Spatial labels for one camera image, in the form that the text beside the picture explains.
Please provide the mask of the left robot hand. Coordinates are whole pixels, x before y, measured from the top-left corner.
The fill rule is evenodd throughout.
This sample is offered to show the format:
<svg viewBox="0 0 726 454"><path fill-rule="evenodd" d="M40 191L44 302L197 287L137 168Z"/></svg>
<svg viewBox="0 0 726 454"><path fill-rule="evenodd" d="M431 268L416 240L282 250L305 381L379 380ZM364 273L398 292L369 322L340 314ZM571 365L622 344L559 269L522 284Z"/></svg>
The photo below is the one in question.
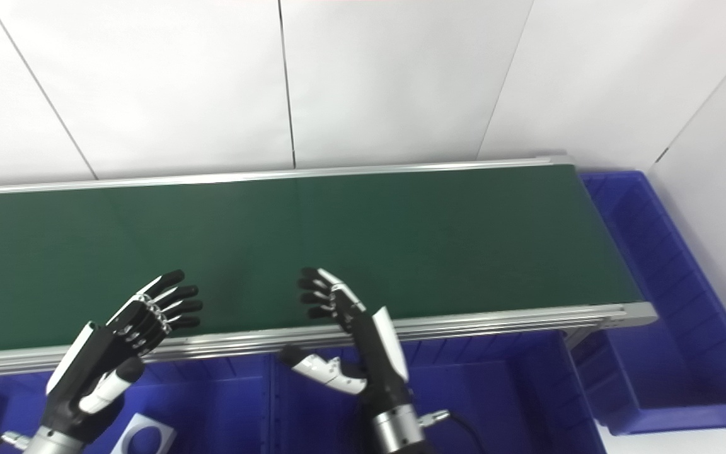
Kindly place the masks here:
<svg viewBox="0 0 726 454"><path fill-rule="evenodd" d="M199 289L175 270L145 285L104 325L88 322L50 376L41 431L91 445L117 419L144 357L173 331L198 327Z"/></svg>

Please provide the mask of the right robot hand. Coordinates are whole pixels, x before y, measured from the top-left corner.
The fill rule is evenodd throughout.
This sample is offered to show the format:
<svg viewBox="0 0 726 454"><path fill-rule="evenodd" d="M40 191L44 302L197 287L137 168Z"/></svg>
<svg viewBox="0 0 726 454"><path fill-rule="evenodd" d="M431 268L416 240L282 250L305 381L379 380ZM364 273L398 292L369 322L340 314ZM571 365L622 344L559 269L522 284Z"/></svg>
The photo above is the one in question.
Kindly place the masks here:
<svg viewBox="0 0 726 454"><path fill-rule="evenodd" d="M351 336L360 362L351 367L291 344L280 350L280 362L332 390L357 395L370 419L411 405L405 356L386 307L367 310L348 284L322 268L303 268L297 286L302 289L300 301L310 305L308 317L329 317L337 323Z"/></svg>

